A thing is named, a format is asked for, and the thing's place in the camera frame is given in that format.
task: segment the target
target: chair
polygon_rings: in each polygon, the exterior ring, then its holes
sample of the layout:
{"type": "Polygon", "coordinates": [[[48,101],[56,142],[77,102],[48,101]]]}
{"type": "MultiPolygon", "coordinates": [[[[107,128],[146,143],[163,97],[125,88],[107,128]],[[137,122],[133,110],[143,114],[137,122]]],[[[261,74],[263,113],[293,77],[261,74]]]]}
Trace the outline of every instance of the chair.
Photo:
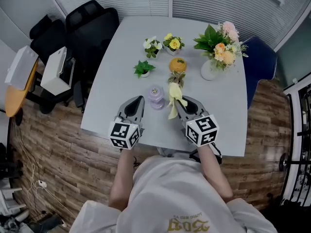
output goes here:
{"type": "Polygon", "coordinates": [[[249,38],[244,44],[247,46],[246,54],[249,56],[243,57],[247,88],[247,108],[249,108],[259,81],[274,78],[277,54],[256,36],[249,38]]]}
{"type": "MultiPolygon", "coordinates": [[[[56,20],[54,22],[48,16],[44,16],[34,27],[30,30],[30,38],[33,41],[30,44],[30,47],[39,55],[39,58],[42,60],[43,64],[46,65],[49,59],[49,56],[55,53],[57,50],[65,46],[66,42],[66,30],[63,22],[61,20],[56,20]]],[[[57,96],[54,96],[49,91],[43,89],[41,92],[41,97],[51,101],[51,106],[40,106],[40,111],[44,114],[50,113],[55,104],[64,102],[64,105],[67,106],[69,101],[73,97],[74,85],[79,81],[81,75],[81,64],[76,62],[74,75],[72,80],[72,89],[65,91],[57,96]]],[[[82,93],[75,94],[75,98],[82,101],[79,103],[80,106],[84,107],[84,99],[81,98],[82,93]]]]}
{"type": "Polygon", "coordinates": [[[95,0],[81,5],[66,17],[66,44],[84,66],[86,79],[95,78],[118,26],[117,10],[104,9],[95,0]]]}
{"type": "Polygon", "coordinates": [[[13,189],[0,189],[0,206],[1,213],[4,216],[12,215],[17,209],[26,207],[25,204],[17,204],[14,199],[6,199],[6,197],[12,197],[12,194],[16,191],[21,191],[21,188],[13,189]]]}

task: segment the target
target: person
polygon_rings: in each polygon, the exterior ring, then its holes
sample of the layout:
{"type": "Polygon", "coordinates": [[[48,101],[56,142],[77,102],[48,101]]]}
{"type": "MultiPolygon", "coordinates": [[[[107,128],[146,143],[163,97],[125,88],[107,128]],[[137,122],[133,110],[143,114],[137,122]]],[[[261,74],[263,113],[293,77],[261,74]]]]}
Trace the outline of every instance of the person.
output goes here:
{"type": "Polygon", "coordinates": [[[198,152],[201,163],[153,156],[134,173],[133,151],[123,150],[109,206],[87,201],[70,233],[277,233],[252,205],[234,198],[212,149],[198,152]]]}

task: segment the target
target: pink flower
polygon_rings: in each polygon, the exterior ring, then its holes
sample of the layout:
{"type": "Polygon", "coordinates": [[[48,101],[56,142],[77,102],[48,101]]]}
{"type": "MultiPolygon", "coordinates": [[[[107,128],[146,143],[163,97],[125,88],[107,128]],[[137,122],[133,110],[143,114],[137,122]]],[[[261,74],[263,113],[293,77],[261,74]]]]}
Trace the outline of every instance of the pink flower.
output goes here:
{"type": "Polygon", "coordinates": [[[223,23],[223,31],[225,33],[229,33],[230,31],[235,31],[235,27],[234,27],[233,23],[229,22],[229,21],[225,21],[223,23]]]}
{"type": "Polygon", "coordinates": [[[235,30],[229,31],[229,38],[233,41],[237,41],[239,39],[239,35],[235,30]]]}

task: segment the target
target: potted plant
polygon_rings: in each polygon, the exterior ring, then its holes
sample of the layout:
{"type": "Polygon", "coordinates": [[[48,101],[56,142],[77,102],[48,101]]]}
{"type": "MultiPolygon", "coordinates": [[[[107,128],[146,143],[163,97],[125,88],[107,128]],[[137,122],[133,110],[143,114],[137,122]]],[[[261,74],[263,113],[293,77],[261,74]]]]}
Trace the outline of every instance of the potted plant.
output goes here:
{"type": "Polygon", "coordinates": [[[138,65],[134,66],[134,68],[136,69],[134,73],[138,75],[138,78],[148,77],[150,74],[150,71],[155,69],[153,65],[148,64],[148,61],[141,62],[140,60],[138,61],[138,65]]]}
{"type": "Polygon", "coordinates": [[[208,25],[205,33],[199,34],[200,38],[194,39],[197,42],[194,48],[205,50],[203,55],[208,57],[201,68],[201,75],[204,79],[214,80],[219,70],[225,70],[231,66],[237,56],[248,57],[242,53],[247,46],[238,42],[238,33],[233,23],[226,21],[218,24],[217,31],[208,25]]]}
{"type": "Polygon", "coordinates": [[[156,58],[159,51],[162,49],[162,44],[156,40],[156,36],[146,39],[143,43],[145,52],[147,53],[147,58],[156,58]]]}
{"type": "Polygon", "coordinates": [[[176,37],[173,36],[171,33],[168,33],[164,37],[165,41],[163,41],[163,45],[165,46],[167,53],[172,56],[177,54],[181,50],[181,48],[185,46],[185,44],[181,42],[182,39],[182,37],[176,37]]]}
{"type": "Polygon", "coordinates": [[[184,77],[185,77],[185,72],[176,72],[173,71],[171,73],[170,78],[168,79],[169,83],[176,83],[178,84],[181,88],[184,87],[184,77]]]}

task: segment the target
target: blue chair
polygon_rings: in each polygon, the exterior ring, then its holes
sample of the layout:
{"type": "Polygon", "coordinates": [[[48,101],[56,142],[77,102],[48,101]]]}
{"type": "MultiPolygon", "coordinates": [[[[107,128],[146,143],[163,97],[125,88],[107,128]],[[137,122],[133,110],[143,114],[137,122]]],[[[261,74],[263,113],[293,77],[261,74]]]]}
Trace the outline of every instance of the blue chair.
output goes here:
{"type": "Polygon", "coordinates": [[[271,80],[276,73],[277,54],[266,43],[254,36],[244,42],[247,46],[243,57],[246,88],[247,108],[251,106],[257,85],[260,80],[271,80]]]}

